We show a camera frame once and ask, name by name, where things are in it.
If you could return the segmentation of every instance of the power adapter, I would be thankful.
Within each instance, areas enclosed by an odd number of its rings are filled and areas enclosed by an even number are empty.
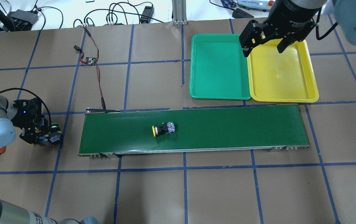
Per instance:
[[[254,18],[254,16],[246,13],[245,11],[237,8],[235,9],[235,11],[233,11],[232,13],[232,17],[235,19],[239,19],[239,18]]]
[[[151,21],[151,17],[153,17],[154,14],[154,7],[153,6],[145,6],[142,12],[141,19],[139,20],[139,23],[141,24],[148,24]]]

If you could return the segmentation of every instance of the red wire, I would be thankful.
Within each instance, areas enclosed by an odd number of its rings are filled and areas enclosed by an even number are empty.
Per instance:
[[[101,98],[103,98],[103,93],[102,93],[102,88],[101,88],[101,76],[100,76],[100,70],[99,70],[99,67],[98,67],[98,64],[97,64],[97,61],[99,59],[99,48],[98,46],[96,45],[94,39],[92,38],[92,36],[89,36],[92,40],[92,42],[94,43],[95,47],[96,47],[96,58],[95,58],[95,62],[94,62],[94,65],[95,65],[95,69],[96,69],[96,76],[97,76],[97,79],[98,79],[98,86],[99,86],[99,93],[101,95]],[[81,58],[80,58],[80,61],[84,64],[87,64],[88,61],[84,61],[83,58],[84,58],[84,52],[81,50],[82,52],[82,55],[81,55]]]

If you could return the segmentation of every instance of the black cable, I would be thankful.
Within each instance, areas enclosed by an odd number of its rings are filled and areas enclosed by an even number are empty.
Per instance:
[[[125,10],[124,10],[124,8],[120,5],[120,4],[118,4],[118,3],[112,3],[112,4],[110,4],[110,6],[109,6],[109,11],[110,11],[110,8],[111,8],[111,6],[114,4],[114,6],[113,6],[113,9],[111,10],[112,12],[114,11],[114,7],[115,6],[120,6],[120,8],[121,8],[121,10],[123,10],[123,13],[124,13],[124,17],[125,17],[125,23],[128,25],[128,20],[127,20],[127,14],[125,14]]]
[[[80,19],[75,19],[74,22],[73,22],[73,28],[75,27],[74,24],[76,23],[76,21],[80,21],[81,26],[84,26],[84,24],[82,23],[82,21]]]
[[[47,19],[45,18],[45,15],[44,15],[44,13],[41,11],[41,9],[40,10],[38,10],[42,15],[43,15],[43,17],[44,17],[44,24],[43,24],[43,27],[41,27],[41,30],[43,30],[44,29],[44,27],[45,27],[45,23],[47,22]]]
[[[108,10],[107,8],[105,8],[105,9],[104,9],[104,8],[94,9],[94,10],[90,11],[89,13],[87,13],[87,15],[86,15],[85,17],[87,17],[90,13],[93,13],[93,12],[99,11],[99,10],[110,11],[110,10]],[[130,15],[137,15],[136,13],[130,13],[130,12],[125,12],[125,13],[130,14]],[[160,22],[160,23],[164,23],[163,21],[157,20],[157,19],[155,19],[155,18],[153,18],[153,17],[145,16],[145,15],[142,15],[142,14],[139,14],[139,15],[140,15],[140,16],[143,16],[143,17],[145,17],[145,18],[149,18],[149,19],[158,21],[158,22]]]
[[[135,7],[135,6],[133,6],[132,4],[130,4],[130,3],[127,3],[127,2],[118,2],[118,3],[116,3],[114,6],[113,6],[113,9],[111,10],[112,12],[114,11],[114,7],[116,7],[117,5],[118,6],[120,6],[121,8],[123,8],[120,4],[128,4],[129,6],[131,6],[131,7],[133,7],[134,9],[135,9],[135,11],[137,11],[137,14],[138,14],[138,23],[140,23],[140,21],[141,21],[141,17],[139,16],[139,11],[137,10],[137,7]],[[127,22],[127,24],[128,24],[128,21],[127,21],[127,15],[126,14],[124,14],[124,16],[125,16],[125,21]]]
[[[1,1],[0,1],[0,6],[4,10],[5,14],[8,14],[7,11],[5,10],[5,8],[3,7],[3,5],[1,4]]]
[[[321,13],[322,13],[322,8],[319,9],[318,16],[316,17],[316,39],[317,40],[322,40],[323,38],[327,37],[327,35],[329,35],[338,26],[338,23],[335,22],[333,24],[333,26],[331,26],[330,29],[325,34],[323,34],[321,37],[319,37],[319,20],[321,18]]]
[[[116,16],[116,23],[117,23],[117,21],[118,21],[118,17],[117,17],[117,15],[116,15],[116,13],[114,13],[114,12],[110,12],[110,13],[108,13],[107,15],[106,15],[106,22],[110,22],[111,23],[111,21],[110,20],[108,20],[108,18],[109,18],[109,14],[112,14],[111,16],[112,16],[112,18],[113,18],[113,15],[115,15]]]
[[[90,25],[90,23],[88,23],[88,19],[90,19],[92,21],[92,24],[95,26],[94,20],[92,20],[90,17],[87,17],[87,24]]]
[[[33,12],[33,10],[37,7],[37,2],[38,2],[38,0],[36,0],[36,2],[34,3],[34,6],[33,6],[33,8],[30,10],[30,12]]]
[[[39,7],[39,9],[43,9],[43,8],[53,8],[53,9],[56,9],[56,10],[58,10],[58,11],[60,12],[60,14],[62,15],[62,22],[60,23],[59,28],[62,28],[62,25],[63,25],[63,13],[62,13],[62,11],[60,11],[60,9],[55,8],[55,7],[52,7],[52,6],[42,6],[42,7]]]
[[[44,103],[44,101],[43,101],[39,96],[37,96],[34,92],[32,92],[32,91],[30,91],[30,90],[27,90],[27,89],[24,89],[24,88],[7,88],[7,89],[4,89],[4,90],[0,91],[0,94],[1,94],[1,93],[4,93],[4,92],[11,91],[11,90],[26,91],[26,92],[28,92],[28,93],[31,93],[33,96],[37,97],[38,100],[44,105],[45,109],[47,110],[48,119],[49,119],[49,126],[52,124],[52,121],[51,121],[51,113],[49,112],[49,109],[48,109],[47,105]]]
[[[151,3],[151,2],[142,2],[141,4],[137,4],[137,5],[134,5],[134,6],[140,6],[140,5],[145,4],[145,3],[150,3],[152,5],[152,7],[153,7],[153,3]]]
[[[214,4],[214,3],[212,3],[211,2],[211,0],[208,0],[211,4],[213,4],[213,5],[215,5],[215,6],[218,6],[218,7],[221,7],[221,8],[226,8],[226,9],[230,9],[230,10],[232,10],[232,11],[235,11],[234,9],[232,9],[232,8],[228,8],[228,7],[225,7],[225,6],[219,6],[219,5],[217,5],[217,4]]]

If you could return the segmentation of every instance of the plastic tray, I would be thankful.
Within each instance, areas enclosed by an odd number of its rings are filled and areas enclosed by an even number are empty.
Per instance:
[[[280,40],[255,47],[247,58],[250,94],[256,101],[316,102],[319,92],[307,43],[295,42],[283,53]]]
[[[239,34],[196,34],[192,37],[189,94],[193,98],[251,98],[247,61]]]

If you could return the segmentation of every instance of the yellow tray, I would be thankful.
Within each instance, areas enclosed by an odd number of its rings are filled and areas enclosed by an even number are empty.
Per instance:
[[[247,58],[251,97],[266,102],[316,102],[319,92],[307,43],[296,41],[279,54],[279,42],[259,45]]]

